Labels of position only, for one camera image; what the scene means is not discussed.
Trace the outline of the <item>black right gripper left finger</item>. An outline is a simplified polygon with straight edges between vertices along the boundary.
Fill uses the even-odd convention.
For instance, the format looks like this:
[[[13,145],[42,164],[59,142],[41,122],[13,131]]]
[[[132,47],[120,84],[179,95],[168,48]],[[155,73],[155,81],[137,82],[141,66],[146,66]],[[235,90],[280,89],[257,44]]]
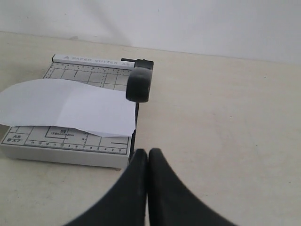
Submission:
[[[145,225],[147,164],[146,151],[136,150],[128,167],[104,197],[66,225]]]

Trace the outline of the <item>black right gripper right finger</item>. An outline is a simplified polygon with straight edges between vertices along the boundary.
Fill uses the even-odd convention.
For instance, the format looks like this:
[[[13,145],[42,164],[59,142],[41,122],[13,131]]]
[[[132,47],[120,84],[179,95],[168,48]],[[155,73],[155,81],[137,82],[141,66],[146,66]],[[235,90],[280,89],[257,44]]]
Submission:
[[[162,151],[153,148],[148,163],[151,226],[234,226],[209,208],[177,177]]]

